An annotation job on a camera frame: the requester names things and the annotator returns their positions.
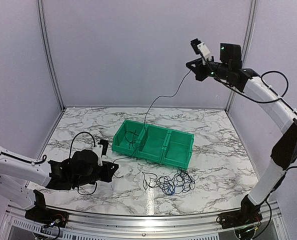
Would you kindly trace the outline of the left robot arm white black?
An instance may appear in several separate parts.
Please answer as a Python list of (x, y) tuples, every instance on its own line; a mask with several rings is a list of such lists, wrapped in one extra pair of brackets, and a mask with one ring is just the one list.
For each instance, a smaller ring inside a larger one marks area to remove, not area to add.
[(44, 195), (38, 190), (25, 189), (15, 179), (56, 191), (96, 185), (98, 181), (110, 183), (119, 165), (102, 159), (107, 148), (108, 141), (102, 139), (92, 150), (76, 151), (59, 162), (48, 160), (46, 155), (41, 160), (25, 157), (0, 146), (0, 195), (46, 223), (52, 212), (46, 207)]

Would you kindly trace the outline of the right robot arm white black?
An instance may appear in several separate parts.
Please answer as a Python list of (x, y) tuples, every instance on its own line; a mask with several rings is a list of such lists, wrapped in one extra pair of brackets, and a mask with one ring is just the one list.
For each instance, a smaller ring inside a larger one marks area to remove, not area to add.
[(291, 107), (251, 68), (242, 67), (242, 50), (238, 44), (221, 43), (220, 61), (216, 62), (207, 45), (199, 39), (190, 42), (198, 59), (186, 63), (197, 81), (210, 77), (238, 95), (259, 104), (282, 133), (271, 151), (270, 162), (255, 187), (241, 201), (236, 220), (247, 224), (256, 215), (270, 193), (283, 181), (297, 159), (297, 110)]

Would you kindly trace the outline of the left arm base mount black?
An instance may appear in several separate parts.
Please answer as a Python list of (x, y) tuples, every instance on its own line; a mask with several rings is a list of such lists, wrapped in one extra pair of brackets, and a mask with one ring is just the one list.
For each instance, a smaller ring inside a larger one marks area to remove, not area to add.
[(67, 224), (69, 213), (66, 211), (60, 211), (55, 209), (47, 210), (26, 210), (25, 218), (34, 222), (38, 222), (44, 225), (49, 225), (55, 220), (60, 220), (57, 225), (60, 228), (64, 228)]

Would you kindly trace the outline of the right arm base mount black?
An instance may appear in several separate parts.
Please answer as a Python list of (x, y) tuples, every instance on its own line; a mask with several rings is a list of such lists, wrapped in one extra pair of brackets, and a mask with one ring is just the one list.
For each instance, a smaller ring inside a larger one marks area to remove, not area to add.
[(243, 215), (242, 211), (238, 209), (220, 213), (216, 222), (221, 225), (222, 229), (229, 229), (259, 223), (262, 219), (260, 210)]

